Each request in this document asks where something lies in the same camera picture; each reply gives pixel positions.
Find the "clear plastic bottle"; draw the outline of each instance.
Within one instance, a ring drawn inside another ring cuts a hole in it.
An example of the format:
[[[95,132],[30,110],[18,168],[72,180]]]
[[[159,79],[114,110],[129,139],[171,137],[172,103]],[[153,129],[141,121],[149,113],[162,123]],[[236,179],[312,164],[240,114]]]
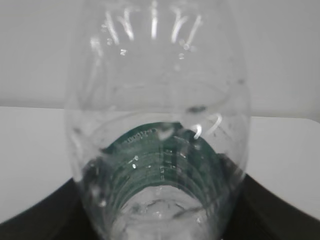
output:
[[[223,0],[86,0],[68,149],[102,240],[218,240],[245,175],[250,101]]]

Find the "gray wall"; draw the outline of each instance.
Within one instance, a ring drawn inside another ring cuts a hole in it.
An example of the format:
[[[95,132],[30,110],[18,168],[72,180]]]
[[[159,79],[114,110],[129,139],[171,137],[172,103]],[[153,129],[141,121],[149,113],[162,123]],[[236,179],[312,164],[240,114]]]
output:
[[[0,106],[62,108],[82,0],[0,0]],[[256,116],[320,120],[320,0],[229,0]]]

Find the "water droplet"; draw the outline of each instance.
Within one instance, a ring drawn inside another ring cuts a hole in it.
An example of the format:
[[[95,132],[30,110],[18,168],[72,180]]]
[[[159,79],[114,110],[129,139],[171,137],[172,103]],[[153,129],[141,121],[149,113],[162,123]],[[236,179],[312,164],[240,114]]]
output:
[[[195,144],[195,145],[194,145],[194,148],[199,151],[199,150],[201,149],[201,145]]]
[[[106,40],[106,44],[107,44],[108,46],[111,46],[111,45],[113,44],[112,39],[111,39],[111,38],[108,38],[108,39]]]
[[[205,105],[199,105],[199,106],[189,107],[186,111],[187,113],[191,113],[191,114],[199,114],[205,111],[206,109],[207,107]]]
[[[125,56],[126,53],[127,53],[127,50],[126,50],[126,49],[121,49],[121,50],[120,50],[120,55]]]
[[[189,49],[190,49],[189,44],[184,44],[184,45],[183,45],[183,49],[186,50],[186,51],[189,50]]]
[[[103,199],[101,202],[99,202],[98,205],[99,205],[99,207],[103,208],[107,205],[107,201]]]

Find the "black base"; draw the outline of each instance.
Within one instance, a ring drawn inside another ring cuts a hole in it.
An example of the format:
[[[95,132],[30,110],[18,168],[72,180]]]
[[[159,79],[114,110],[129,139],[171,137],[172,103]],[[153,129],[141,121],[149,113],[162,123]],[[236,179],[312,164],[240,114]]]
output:
[[[72,180],[32,208],[0,224],[0,240],[96,239]],[[320,221],[246,176],[223,239],[319,240]]]

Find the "white table surface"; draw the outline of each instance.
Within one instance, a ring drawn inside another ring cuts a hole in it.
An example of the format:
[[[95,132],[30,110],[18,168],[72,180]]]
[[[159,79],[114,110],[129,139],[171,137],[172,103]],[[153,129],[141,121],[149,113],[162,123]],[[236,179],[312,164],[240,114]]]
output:
[[[320,124],[253,117],[247,172],[320,219]],[[0,223],[36,204],[71,177],[64,111],[0,107]]]

